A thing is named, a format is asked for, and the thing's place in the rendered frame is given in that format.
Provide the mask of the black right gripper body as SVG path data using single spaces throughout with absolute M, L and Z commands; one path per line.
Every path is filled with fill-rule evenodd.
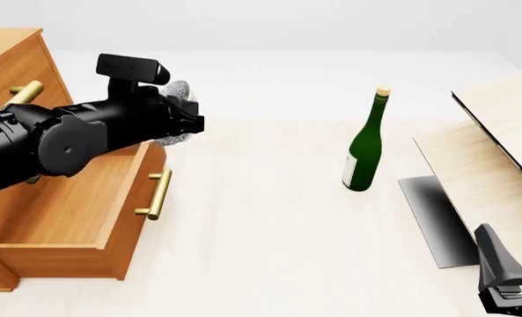
M 522 313 L 522 280 L 478 284 L 478 296 L 486 313 Z

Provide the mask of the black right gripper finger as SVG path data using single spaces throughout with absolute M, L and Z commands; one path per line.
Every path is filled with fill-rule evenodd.
M 504 246 L 489 224 L 474 230 L 480 276 L 478 290 L 495 288 L 499 291 L 521 291 L 522 266 Z

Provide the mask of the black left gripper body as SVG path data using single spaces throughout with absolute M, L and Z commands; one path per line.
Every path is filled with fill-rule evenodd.
M 204 117 L 199 115 L 199 103 L 168 96 L 168 136 L 200 134 L 204 131 Z

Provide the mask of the patterned grey bowl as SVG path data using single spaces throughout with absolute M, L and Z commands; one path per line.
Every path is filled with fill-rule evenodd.
M 165 86 L 161 86 L 158 92 L 164 97 L 172 96 L 184 102 L 198 102 L 193 90 L 186 81 L 174 81 Z M 154 142 L 161 144 L 163 147 L 171 146 L 181 142 L 186 142 L 192 137 L 192 134 L 181 134 L 179 136 L 166 136 L 161 139 L 155 139 Z

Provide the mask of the open wooden drawer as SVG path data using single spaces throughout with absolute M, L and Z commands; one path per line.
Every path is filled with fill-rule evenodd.
M 0 290 L 23 277 L 124 279 L 157 195 L 165 150 L 144 143 L 94 159 L 76 176 L 0 191 Z

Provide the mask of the wooden cabinet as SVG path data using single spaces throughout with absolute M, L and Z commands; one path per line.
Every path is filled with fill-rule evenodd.
M 11 99 L 11 87 L 34 80 L 44 85 L 34 104 L 52 108 L 73 103 L 41 33 L 40 28 L 0 28 L 0 107 Z M 25 183 L 0 191 L 0 227 L 18 205 L 11 199 L 31 191 Z M 12 291 L 18 283 L 19 277 L 0 262 L 0 291 Z

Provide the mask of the pale wooden rack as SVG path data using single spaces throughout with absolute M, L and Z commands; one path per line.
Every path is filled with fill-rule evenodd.
M 452 96 L 469 118 L 415 143 L 467 230 L 490 224 L 522 265 L 522 71 Z

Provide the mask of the green wine bottle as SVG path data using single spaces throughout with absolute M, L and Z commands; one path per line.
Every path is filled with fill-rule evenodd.
M 390 93 L 389 85 L 377 87 L 370 114 L 349 145 L 341 181 L 351 191 L 364 192 L 373 182 L 382 155 L 381 123 Z

